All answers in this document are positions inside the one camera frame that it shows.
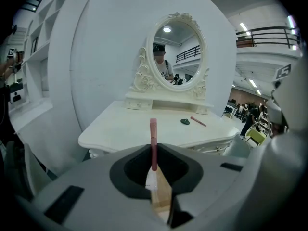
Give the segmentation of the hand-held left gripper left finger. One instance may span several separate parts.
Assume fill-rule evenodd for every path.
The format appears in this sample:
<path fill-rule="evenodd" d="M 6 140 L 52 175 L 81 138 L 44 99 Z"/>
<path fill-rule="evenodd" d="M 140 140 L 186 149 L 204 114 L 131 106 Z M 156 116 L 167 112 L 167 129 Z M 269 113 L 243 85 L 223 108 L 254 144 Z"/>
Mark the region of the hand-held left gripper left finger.
<path fill-rule="evenodd" d="M 32 204 L 41 212 L 70 185 L 84 189 L 63 226 L 72 231 L 165 231 L 166 224 L 154 212 L 150 200 L 131 199 L 110 181 L 114 162 L 140 146 L 89 159 L 47 185 Z"/>

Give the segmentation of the person's right hand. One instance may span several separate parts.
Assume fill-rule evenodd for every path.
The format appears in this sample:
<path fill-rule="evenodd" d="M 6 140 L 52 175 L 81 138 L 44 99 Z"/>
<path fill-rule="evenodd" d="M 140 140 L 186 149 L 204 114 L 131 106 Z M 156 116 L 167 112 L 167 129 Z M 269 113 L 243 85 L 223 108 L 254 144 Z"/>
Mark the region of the person's right hand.
<path fill-rule="evenodd" d="M 273 122 L 269 123 L 269 137 L 272 139 L 275 136 L 284 134 L 288 131 L 288 126 L 287 125 L 280 125 L 280 124 L 276 124 Z"/>

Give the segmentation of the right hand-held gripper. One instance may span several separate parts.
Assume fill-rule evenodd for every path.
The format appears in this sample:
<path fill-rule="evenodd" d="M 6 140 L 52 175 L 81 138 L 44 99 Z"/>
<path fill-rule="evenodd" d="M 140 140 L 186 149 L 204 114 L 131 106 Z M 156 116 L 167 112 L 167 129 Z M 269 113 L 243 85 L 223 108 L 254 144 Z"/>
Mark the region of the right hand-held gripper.
<path fill-rule="evenodd" d="M 284 78 L 286 78 L 291 72 L 291 64 L 278 68 L 272 79 L 273 90 L 271 91 L 271 98 L 267 101 L 267 114 L 268 125 L 270 129 L 288 129 L 289 126 L 285 120 L 281 108 L 274 98 L 274 92 L 282 84 Z"/>

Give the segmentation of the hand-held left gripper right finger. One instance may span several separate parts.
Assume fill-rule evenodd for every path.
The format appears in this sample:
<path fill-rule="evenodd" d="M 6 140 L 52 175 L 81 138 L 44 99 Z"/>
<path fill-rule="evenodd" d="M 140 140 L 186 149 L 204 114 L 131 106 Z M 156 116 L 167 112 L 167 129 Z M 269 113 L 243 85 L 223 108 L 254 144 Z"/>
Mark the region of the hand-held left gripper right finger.
<path fill-rule="evenodd" d="M 160 143 L 157 163 L 171 187 L 167 224 L 175 228 L 218 200 L 242 171 L 246 158 L 199 153 Z"/>

